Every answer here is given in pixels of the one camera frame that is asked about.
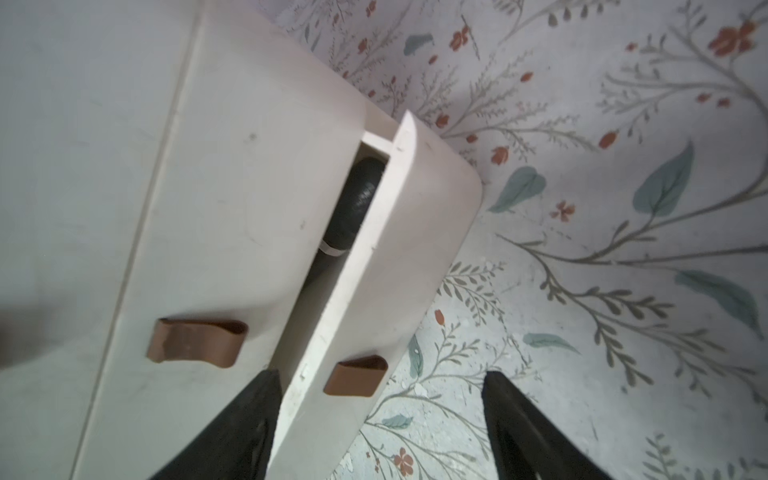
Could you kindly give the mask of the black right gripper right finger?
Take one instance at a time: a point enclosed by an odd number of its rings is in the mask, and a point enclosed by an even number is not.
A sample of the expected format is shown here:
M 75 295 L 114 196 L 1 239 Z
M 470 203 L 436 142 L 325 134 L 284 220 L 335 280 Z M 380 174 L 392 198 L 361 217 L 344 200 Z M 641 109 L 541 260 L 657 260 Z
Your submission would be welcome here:
M 500 479 L 610 479 L 503 373 L 485 375 L 481 397 Z

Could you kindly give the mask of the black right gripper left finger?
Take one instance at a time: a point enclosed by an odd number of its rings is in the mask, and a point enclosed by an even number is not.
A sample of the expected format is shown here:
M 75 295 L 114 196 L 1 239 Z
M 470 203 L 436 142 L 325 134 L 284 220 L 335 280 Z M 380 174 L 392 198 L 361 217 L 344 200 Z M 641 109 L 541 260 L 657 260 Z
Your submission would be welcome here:
M 266 477 L 282 402 L 276 370 L 260 372 L 155 479 Z

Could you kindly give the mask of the white plastic drawer cabinet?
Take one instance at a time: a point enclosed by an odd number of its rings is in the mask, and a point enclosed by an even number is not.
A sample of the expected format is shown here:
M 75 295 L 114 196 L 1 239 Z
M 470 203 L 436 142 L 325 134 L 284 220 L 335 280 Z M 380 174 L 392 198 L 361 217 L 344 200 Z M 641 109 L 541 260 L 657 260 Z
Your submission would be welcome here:
M 267 366 L 368 111 L 251 1 L 2 3 L 3 478 L 149 478 Z

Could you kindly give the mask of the white bottom drawer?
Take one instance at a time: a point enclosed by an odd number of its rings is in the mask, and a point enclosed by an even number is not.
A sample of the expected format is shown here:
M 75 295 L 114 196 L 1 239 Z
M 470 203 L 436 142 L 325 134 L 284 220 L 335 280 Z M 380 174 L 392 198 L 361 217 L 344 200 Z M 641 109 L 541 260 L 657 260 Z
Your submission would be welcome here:
M 344 261 L 298 297 L 271 360 L 283 399 L 267 477 L 323 479 L 338 465 L 425 316 L 477 214 L 477 172 L 414 114 L 389 146 L 383 178 Z M 329 396 L 338 362 L 389 365 L 370 398 Z

